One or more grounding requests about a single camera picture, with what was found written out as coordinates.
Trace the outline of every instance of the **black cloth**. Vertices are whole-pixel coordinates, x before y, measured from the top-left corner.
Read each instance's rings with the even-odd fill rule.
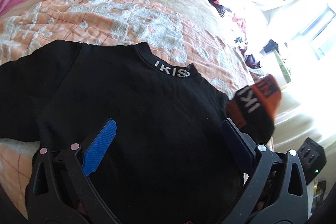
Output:
[[[226,94],[147,43],[55,41],[0,66],[0,138],[68,148],[108,119],[117,134],[89,178],[124,224],[214,223],[243,186],[221,137]]]

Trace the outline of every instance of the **mattress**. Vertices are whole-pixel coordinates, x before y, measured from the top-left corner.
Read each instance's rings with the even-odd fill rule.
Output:
[[[230,98],[236,90],[253,83],[242,56],[233,47],[232,22],[225,22],[207,0],[28,0],[0,18],[0,62],[16,60],[56,39],[99,45],[140,42],[132,32],[114,36],[111,18],[118,18],[105,13],[111,7],[130,26],[137,19],[132,18],[129,9],[139,10],[140,14],[145,11],[143,16],[148,20],[156,16],[158,24],[146,28],[157,31],[162,40],[166,35],[161,28],[164,26],[178,33],[173,35],[178,39],[173,45],[151,45],[152,38],[147,36],[153,53],[172,65],[194,63],[204,78]],[[38,142],[0,139],[0,183],[24,216],[25,187],[38,148]]]

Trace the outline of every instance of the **metal pin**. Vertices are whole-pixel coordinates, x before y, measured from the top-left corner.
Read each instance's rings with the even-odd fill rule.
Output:
[[[258,149],[260,151],[266,151],[267,150],[266,146],[264,146],[263,144],[258,145]]]
[[[296,156],[296,151],[294,149],[290,149],[289,150],[289,153],[292,155],[292,156]]]
[[[70,146],[71,150],[77,150],[79,148],[79,144],[78,143],[73,143],[71,146]]]
[[[40,154],[45,154],[45,153],[47,153],[47,149],[45,148],[45,147],[43,147],[43,148],[41,148],[41,150],[40,150]]]

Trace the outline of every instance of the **shirt sleeve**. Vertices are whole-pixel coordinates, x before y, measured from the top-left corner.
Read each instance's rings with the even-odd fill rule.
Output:
[[[52,98],[82,47],[56,40],[0,66],[0,138],[39,141],[36,119]]]

